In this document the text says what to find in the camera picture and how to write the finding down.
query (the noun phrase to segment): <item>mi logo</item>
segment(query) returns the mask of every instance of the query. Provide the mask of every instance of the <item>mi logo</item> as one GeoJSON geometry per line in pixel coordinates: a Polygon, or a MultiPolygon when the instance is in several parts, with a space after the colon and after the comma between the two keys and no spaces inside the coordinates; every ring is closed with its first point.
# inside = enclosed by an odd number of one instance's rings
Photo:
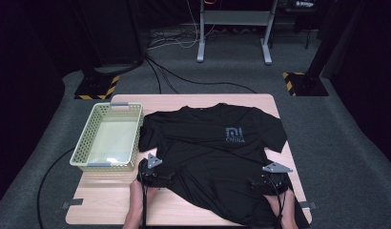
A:
{"type": "Polygon", "coordinates": [[[227,127],[226,128],[226,141],[227,142],[241,142],[245,143],[243,138],[242,128],[227,127]]]}

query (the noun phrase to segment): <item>yellow and black warning tape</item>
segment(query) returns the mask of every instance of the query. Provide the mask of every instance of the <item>yellow and black warning tape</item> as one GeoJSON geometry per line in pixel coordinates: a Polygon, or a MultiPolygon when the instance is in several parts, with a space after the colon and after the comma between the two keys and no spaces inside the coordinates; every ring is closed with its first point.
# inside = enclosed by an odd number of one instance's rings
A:
{"type": "Polygon", "coordinates": [[[119,75],[113,78],[110,88],[104,94],[79,94],[76,95],[75,99],[109,99],[112,97],[115,90],[115,86],[119,80],[119,75]]]}
{"type": "Polygon", "coordinates": [[[283,73],[282,76],[284,77],[285,83],[287,85],[287,90],[290,93],[291,96],[297,96],[295,92],[295,85],[293,85],[293,81],[291,80],[291,77],[295,76],[303,77],[305,73],[283,73]]]}

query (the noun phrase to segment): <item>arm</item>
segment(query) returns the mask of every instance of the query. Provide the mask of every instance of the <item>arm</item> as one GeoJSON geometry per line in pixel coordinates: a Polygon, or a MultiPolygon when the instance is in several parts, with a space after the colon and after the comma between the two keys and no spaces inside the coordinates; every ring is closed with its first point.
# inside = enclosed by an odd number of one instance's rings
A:
{"type": "MultiPolygon", "coordinates": [[[[276,216],[279,214],[278,198],[277,196],[265,196],[272,207],[272,210],[276,216]]],[[[285,193],[279,195],[281,204],[283,205],[281,228],[283,229],[298,229],[295,220],[295,195],[293,191],[288,189],[285,193]]]]}
{"type": "MultiPolygon", "coordinates": [[[[159,188],[148,188],[148,204],[154,198],[159,188]]],[[[134,180],[130,185],[130,210],[125,217],[123,229],[137,229],[142,220],[142,187],[138,180],[134,180]]]]}

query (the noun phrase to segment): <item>wooden table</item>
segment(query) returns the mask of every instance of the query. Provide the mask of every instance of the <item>wooden table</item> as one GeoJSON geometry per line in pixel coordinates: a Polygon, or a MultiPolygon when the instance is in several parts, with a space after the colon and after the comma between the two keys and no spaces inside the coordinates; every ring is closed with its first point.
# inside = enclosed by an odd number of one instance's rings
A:
{"type": "MultiPolygon", "coordinates": [[[[193,108],[211,107],[223,102],[231,105],[260,108],[265,113],[279,117],[274,98],[269,94],[118,94],[112,102],[141,102],[145,115],[156,111],[175,111],[183,106],[193,108]]],[[[289,174],[298,201],[306,201],[298,170],[291,155],[288,141],[282,153],[266,149],[269,159],[292,168],[289,174]]],[[[138,162],[147,157],[138,154],[138,162]]],[[[69,224],[120,224],[124,223],[130,204],[130,183],[135,179],[133,172],[84,172],[73,198],[83,198],[81,205],[72,205],[66,216],[69,224]]],[[[303,213],[312,221],[309,208],[303,213]]],[[[148,225],[238,225],[218,217],[209,210],[201,209],[187,202],[168,189],[158,191],[148,208],[148,225]]]]}

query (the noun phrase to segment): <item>plastic basket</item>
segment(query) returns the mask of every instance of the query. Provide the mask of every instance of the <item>plastic basket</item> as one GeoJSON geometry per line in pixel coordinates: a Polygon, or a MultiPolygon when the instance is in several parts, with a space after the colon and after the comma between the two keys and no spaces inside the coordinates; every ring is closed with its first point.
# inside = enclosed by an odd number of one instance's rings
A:
{"type": "Polygon", "coordinates": [[[97,103],[70,164],[82,171],[133,171],[138,152],[141,103],[97,103]]]}

